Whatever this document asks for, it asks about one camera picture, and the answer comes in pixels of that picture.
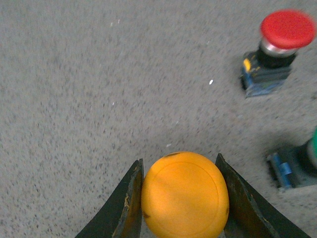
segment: speckled floor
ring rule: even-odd
[[[245,99],[238,79],[288,7],[317,16],[316,0],[2,0],[0,237],[74,237],[134,160],[188,150],[222,153],[317,238],[317,189],[278,193],[264,161],[312,136],[317,41],[278,94]]]

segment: gray carpet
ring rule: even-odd
[[[1,0],[0,237],[74,237],[134,160],[186,150],[222,153],[317,238],[317,189],[279,193],[264,161],[317,125],[317,41],[277,94],[245,99],[238,79],[289,7],[317,16],[316,0]]]

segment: yellow label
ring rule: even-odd
[[[251,69],[251,62],[248,59],[245,59],[243,61],[243,65],[244,65],[244,68],[246,69],[246,72],[248,73]]]

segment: green button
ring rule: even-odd
[[[314,147],[315,156],[317,157],[317,128],[313,136],[313,147]]]

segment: emergency stop button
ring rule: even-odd
[[[310,44],[316,35],[315,21],[306,13],[284,9],[268,15],[261,24],[266,48],[296,50]]]

